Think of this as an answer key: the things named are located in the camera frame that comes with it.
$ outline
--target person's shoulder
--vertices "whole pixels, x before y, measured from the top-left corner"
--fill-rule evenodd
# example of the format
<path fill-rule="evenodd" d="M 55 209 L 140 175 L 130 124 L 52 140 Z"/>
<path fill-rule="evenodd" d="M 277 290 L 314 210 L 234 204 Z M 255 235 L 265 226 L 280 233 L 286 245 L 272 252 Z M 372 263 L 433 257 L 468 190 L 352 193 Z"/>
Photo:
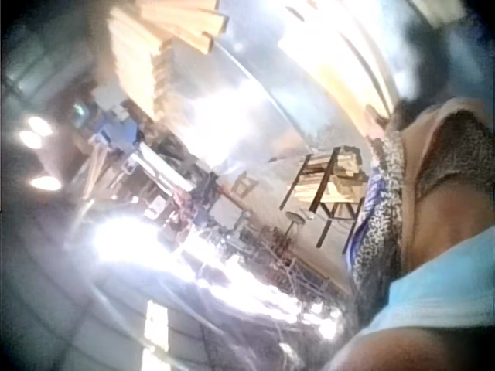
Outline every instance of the person's shoulder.
<path fill-rule="evenodd" d="M 463 362 L 439 333 L 416 328 L 375 332 L 354 339 L 335 357 L 331 371 L 456 371 Z"/>

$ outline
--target person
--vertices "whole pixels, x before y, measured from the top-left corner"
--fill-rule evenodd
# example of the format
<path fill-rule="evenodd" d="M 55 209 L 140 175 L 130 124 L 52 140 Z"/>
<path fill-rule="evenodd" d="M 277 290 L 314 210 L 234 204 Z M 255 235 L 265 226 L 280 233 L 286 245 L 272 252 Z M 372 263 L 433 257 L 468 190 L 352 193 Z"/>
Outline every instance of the person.
<path fill-rule="evenodd" d="M 347 258 L 356 319 L 349 323 L 357 334 L 326 369 L 489 369 L 484 362 L 492 362 L 495 343 L 489 121 L 478 102 L 460 98 L 412 123 L 398 116 L 377 151 L 379 197 Z"/>

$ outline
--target light blue shirt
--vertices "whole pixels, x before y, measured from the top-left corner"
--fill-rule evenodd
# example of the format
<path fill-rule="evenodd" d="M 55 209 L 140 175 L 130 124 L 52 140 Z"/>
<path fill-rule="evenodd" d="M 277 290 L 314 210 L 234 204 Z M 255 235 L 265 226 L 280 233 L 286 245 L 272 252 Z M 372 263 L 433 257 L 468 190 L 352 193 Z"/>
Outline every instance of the light blue shirt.
<path fill-rule="evenodd" d="M 391 285 L 388 305 L 358 335 L 399 327 L 495 325 L 495 226 Z"/>

